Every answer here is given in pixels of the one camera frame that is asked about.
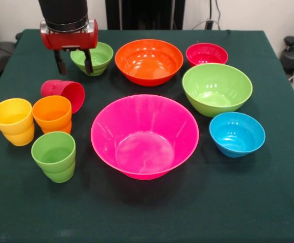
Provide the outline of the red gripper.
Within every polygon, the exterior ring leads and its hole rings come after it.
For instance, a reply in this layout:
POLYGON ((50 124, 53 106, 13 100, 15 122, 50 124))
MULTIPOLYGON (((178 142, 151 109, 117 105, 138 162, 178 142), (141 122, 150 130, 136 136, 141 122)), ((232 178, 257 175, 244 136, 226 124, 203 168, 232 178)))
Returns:
POLYGON ((40 23, 40 36, 45 47, 54 50, 54 57, 61 75, 66 75, 66 67, 61 58, 62 49, 83 49, 85 54, 85 69, 93 73, 91 53, 89 49, 96 48, 98 43, 98 24, 96 19, 90 19, 88 24, 76 32, 55 32, 48 28, 45 20, 40 23))

